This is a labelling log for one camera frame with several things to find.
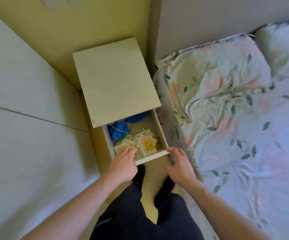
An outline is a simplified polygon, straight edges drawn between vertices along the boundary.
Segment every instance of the black pants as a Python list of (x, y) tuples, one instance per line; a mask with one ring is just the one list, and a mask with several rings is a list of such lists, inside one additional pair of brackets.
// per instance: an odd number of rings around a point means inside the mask
[(204, 239), (180, 195), (156, 196), (157, 224), (146, 217), (141, 197), (142, 193), (135, 185), (126, 188), (99, 217), (90, 240)]

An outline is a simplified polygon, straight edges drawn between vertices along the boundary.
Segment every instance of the headboard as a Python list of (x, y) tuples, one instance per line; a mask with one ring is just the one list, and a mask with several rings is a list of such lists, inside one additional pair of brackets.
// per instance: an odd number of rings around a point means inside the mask
[(152, 0), (146, 62), (176, 50), (289, 20), (289, 0)]

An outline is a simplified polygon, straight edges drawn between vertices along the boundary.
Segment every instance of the blue cloth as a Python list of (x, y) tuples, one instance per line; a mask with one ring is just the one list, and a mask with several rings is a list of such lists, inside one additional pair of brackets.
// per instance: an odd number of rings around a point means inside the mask
[(147, 111), (130, 116), (130, 117), (126, 118), (126, 121), (129, 123), (132, 123), (132, 124), (137, 123), (137, 122), (143, 120), (146, 115), (147, 115)]
[(115, 122), (114, 124), (111, 125), (110, 128), (110, 136), (114, 142), (121, 140), (124, 137), (124, 135), (129, 132), (130, 129), (128, 129), (128, 125), (123, 121)]

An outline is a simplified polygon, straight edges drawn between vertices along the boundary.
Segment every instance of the bed sheet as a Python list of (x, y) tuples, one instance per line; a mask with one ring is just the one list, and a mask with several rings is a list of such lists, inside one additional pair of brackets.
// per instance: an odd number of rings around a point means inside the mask
[[(159, 72), (157, 109), (168, 145), (185, 149), (196, 174), (240, 214), (273, 239), (289, 238), (289, 79), (262, 93), (224, 94), (192, 106), (175, 106)], [(218, 239), (193, 199), (188, 209), (205, 239)]]

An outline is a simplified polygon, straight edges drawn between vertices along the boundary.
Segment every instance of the pillowcase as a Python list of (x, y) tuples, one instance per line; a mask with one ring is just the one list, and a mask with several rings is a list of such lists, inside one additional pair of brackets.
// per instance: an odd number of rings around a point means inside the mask
[(244, 34), (179, 50), (156, 65), (167, 80), (175, 104), (180, 104), (187, 115), (194, 102), (271, 85), (264, 56)]
[(260, 28), (255, 42), (271, 68), (272, 78), (289, 78), (289, 22)]

